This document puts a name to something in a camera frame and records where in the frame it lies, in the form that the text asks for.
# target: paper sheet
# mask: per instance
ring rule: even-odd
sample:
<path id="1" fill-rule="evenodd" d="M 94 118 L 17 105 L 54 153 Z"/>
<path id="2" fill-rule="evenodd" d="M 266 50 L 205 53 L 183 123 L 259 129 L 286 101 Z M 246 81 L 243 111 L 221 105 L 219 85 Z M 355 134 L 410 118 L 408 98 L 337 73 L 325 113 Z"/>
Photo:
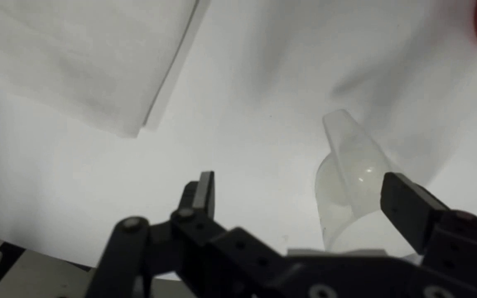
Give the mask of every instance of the paper sheet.
<path id="1" fill-rule="evenodd" d="M 0 0 L 0 90 L 138 134 L 196 0 Z"/>

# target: white table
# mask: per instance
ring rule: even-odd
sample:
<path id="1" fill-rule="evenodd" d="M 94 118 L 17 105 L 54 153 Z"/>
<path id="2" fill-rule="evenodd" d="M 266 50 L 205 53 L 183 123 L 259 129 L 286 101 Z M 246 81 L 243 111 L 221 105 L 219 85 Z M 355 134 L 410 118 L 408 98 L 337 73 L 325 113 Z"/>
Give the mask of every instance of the white table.
<path id="1" fill-rule="evenodd" d="M 214 0 L 140 139 L 0 90 L 0 239 L 97 265 L 118 221 L 166 221 L 214 169 L 218 221 L 281 252 L 322 249 L 316 173 L 337 108 L 410 177 L 477 212 L 477 45 L 466 2 L 440 4 Z"/>

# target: white surface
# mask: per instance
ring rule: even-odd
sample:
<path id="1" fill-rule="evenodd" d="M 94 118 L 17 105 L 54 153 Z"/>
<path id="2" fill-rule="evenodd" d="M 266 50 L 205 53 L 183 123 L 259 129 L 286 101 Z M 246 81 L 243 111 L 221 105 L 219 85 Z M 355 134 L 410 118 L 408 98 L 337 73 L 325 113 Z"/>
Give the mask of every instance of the white surface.
<path id="1" fill-rule="evenodd" d="M 137 136 L 198 0 L 0 0 L 0 90 Z"/>
<path id="2" fill-rule="evenodd" d="M 216 0 L 160 128 L 137 141 L 2 90 L 0 237 L 95 265 L 115 222 L 168 219 L 214 169 L 221 222 L 322 249 L 316 174 L 335 108 L 477 212 L 477 45 L 460 4 Z"/>

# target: white paper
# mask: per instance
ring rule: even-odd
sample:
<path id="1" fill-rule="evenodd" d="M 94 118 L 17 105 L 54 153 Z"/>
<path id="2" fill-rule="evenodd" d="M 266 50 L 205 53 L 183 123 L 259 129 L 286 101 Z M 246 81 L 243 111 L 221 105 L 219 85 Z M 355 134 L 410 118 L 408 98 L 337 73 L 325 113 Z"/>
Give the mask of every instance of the white paper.
<path id="1" fill-rule="evenodd" d="M 135 136 L 196 0 L 0 0 L 0 90 Z"/>

